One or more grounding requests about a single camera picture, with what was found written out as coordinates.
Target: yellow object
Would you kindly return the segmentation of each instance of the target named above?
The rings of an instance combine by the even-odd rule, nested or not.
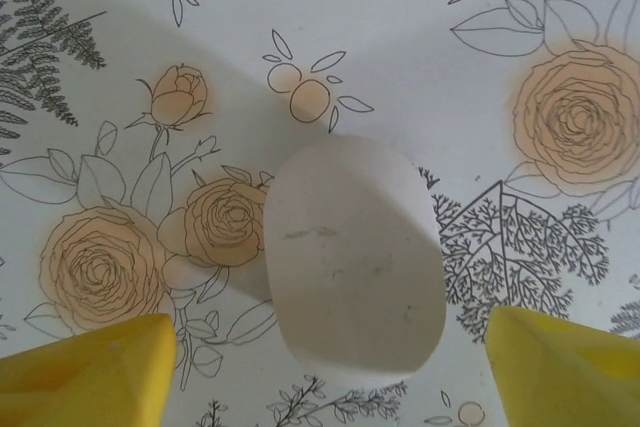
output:
[[[157,427],[176,358],[167,315],[147,315],[0,359],[0,426]]]
[[[640,342],[515,307],[487,354],[511,427],[640,426]]]

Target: peach rose illustration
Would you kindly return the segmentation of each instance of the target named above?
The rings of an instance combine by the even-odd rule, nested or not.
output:
[[[202,267],[238,267],[257,257],[264,250],[266,188],[235,177],[200,184],[187,207],[175,210],[160,225],[160,241]]]
[[[640,173],[640,64],[607,46],[537,65],[518,95],[514,138],[569,195],[601,192]]]
[[[42,252],[40,284],[74,332],[154,312],[168,292],[154,225],[132,208],[67,215]]]
[[[153,89],[151,116],[164,127],[186,124],[202,113],[207,93],[207,84],[199,70],[174,65]]]

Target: floral wallpaper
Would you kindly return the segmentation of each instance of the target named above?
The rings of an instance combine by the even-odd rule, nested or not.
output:
[[[0,0],[0,356],[162,312],[166,425],[506,426],[492,308],[640,338],[639,12]],[[278,168],[348,134],[416,165],[447,289],[441,348],[375,390],[301,370],[265,270]]]

